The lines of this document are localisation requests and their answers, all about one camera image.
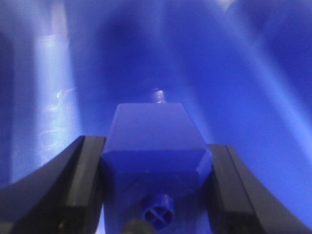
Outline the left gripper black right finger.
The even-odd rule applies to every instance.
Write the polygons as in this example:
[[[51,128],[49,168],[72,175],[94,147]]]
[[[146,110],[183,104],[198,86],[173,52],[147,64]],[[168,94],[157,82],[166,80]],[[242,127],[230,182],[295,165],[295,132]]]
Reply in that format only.
[[[214,234],[310,234],[247,168],[233,146],[210,144],[208,214]]]

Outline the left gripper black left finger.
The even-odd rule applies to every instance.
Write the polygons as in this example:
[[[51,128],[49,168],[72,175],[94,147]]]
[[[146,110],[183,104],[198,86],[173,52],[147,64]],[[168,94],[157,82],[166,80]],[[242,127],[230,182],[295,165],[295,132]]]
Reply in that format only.
[[[3,234],[94,234],[102,203],[102,136],[80,136],[54,159],[0,191]]]

